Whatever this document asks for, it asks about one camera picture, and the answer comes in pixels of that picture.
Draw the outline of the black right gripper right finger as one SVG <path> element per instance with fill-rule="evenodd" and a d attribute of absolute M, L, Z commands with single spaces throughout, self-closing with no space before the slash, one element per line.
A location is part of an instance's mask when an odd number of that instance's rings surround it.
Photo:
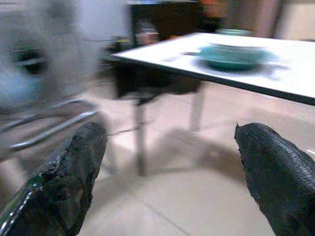
<path fill-rule="evenodd" d="M 277 236 L 315 234 L 315 162 L 261 123 L 237 125 L 248 190 Z"/>

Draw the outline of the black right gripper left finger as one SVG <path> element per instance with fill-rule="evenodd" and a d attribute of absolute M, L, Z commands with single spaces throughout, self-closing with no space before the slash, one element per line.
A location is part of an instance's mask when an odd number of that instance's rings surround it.
<path fill-rule="evenodd" d="M 103 124 L 87 122 L 56 148 L 4 209 L 6 236 L 76 236 L 108 138 Z"/>

